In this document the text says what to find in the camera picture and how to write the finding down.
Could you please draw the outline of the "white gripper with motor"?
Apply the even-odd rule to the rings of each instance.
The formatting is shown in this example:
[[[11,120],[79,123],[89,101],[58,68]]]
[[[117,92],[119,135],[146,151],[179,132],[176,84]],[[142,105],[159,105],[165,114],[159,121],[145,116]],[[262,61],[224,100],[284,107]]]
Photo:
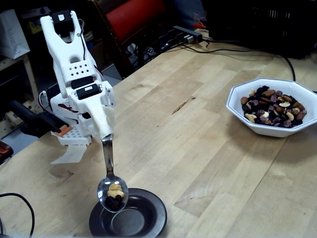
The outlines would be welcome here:
[[[68,96],[69,103],[80,114],[89,113],[95,132],[95,139],[113,134],[113,108],[115,96],[108,81],[92,83],[74,89]]]

